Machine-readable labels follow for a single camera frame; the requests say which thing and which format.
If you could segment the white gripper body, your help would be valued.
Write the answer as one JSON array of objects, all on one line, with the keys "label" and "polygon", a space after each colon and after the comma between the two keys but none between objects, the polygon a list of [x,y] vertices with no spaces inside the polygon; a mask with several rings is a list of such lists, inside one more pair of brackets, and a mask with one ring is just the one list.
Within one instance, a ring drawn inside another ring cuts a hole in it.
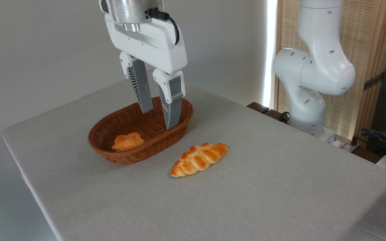
[{"label": "white gripper body", "polygon": [[112,43],[122,52],[168,74],[176,73],[187,65],[183,36],[180,33],[175,45],[175,30],[171,22],[153,19],[141,23],[139,32],[124,30],[108,14],[105,14],[105,22]]}]

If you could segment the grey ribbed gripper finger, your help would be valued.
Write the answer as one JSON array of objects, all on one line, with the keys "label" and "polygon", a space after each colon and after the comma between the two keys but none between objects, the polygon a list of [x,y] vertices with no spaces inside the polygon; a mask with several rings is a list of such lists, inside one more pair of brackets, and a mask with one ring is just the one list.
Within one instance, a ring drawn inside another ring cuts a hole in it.
[{"label": "grey ribbed gripper finger", "polygon": [[144,61],[126,52],[121,52],[120,63],[124,76],[131,81],[138,104],[143,113],[153,109],[152,97],[149,90],[147,71]]},{"label": "grey ribbed gripper finger", "polygon": [[186,95],[183,72],[167,74],[162,70],[155,69],[153,79],[159,86],[166,128],[170,129],[178,125],[181,114],[181,99]]}]

